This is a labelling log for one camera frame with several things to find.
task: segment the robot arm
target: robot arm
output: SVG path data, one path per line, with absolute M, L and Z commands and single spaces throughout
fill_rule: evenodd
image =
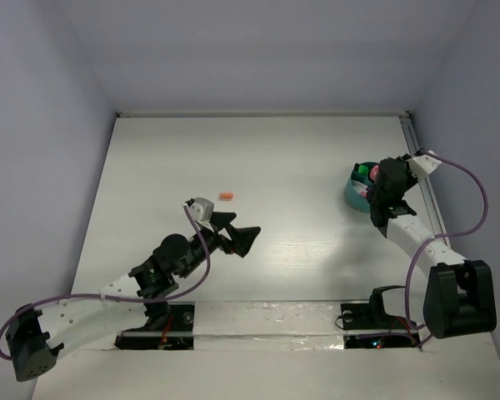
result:
M 233 227 L 237 214 L 214 212 L 213 203 L 205 198 L 192 199 L 184 207 L 197 224 L 193 225 L 197 233 L 189 239 L 179 234 L 165 237 L 145 262 L 98 294 L 77 295 L 80 300 L 63 299 L 44 308 L 22 308 L 6 332 L 19 382 L 44 374 L 59 358 L 107 335 L 137 325 L 163 328 L 171 313 L 167 300 L 188 293 L 167 297 L 178 289 L 174 276 L 188 277 L 218 248 L 245 257 L 261 232 L 260 227 Z M 220 233 L 223 230 L 230 238 Z
M 371 220 L 428 277 L 422 312 L 435 338 L 491 332 L 497 319 L 489 266 L 469 261 L 436 240 L 403 199 L 407 190 L 440 163 L 434 153 L 423 150 L 415 157 L 382 160 L 367 193 Z

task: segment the pink object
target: pink object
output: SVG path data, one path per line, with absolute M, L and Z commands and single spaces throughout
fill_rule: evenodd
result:
M 374 167 L 372 167 L 372 169 L 370 170 L 370 173 L 369 173 L 369 177 L 370 179 L 373 181 L 373 182 L 376 182 L 376 175 L 378 175 L 378 171 L 380 170 L 380 166 L 379 165 L 375 165 Z

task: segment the black bracket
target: black bracket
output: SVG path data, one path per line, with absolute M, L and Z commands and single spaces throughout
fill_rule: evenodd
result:
M 121 350 L 193 350 L 194 303 L 171 304 L 168 310 L 153 326 L 122 332 L 115 346 Z
M 42 311 L 29 309 L 17 317 L 6 332 L 7 346 L 19 382 L 29 381 L 52 369 L 63 349 L 62 343 L 55 348 L 47 345 L 50 335 L 41 330 L 38 321 L 41 315 Z
M 422 311 L 437 339 L 493 331 L 497 311 L 491 268 L 481 260 L 432 267 Z
M 399 289 L 403 286 L 393 285 L 377 287 L 372 290 L 368 302 L 345 302 L 341 304 L 342 329 L 357 330 L 392 330 L 398 328 L 398 317 L 385 312 L 383 292 Z

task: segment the orange object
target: orange object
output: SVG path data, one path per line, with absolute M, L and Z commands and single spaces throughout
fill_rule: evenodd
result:
M 227 192 L 223 192 L 223 193 L 220 193 L 218 195 L 218 199 L 219 200 L 226 200 L 226 201 L 230 201 L 233 199 L 233 193 L 227 193 Z

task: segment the white backdrop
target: white backdrop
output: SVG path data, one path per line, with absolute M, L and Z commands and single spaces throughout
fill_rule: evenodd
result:
M 0 326 L 70 290 L 115 120 L 66 21 L 54 0 L 0 0 Z M 0 359 L 0 400 L 33 384 Z
M 422 143 L 469 166 L 489 194 L 485 227 L 453 244 L 492 268 L 498 317 L 493 337 L 500 354 L 500 0 L 477 3 L 414 116 Z M 471 227 L 482 210 L 474 183 L 451 168 L 432 181 L 448 230 Z
M 474 0 L 61 4 L 118 111 L 403 111 Z

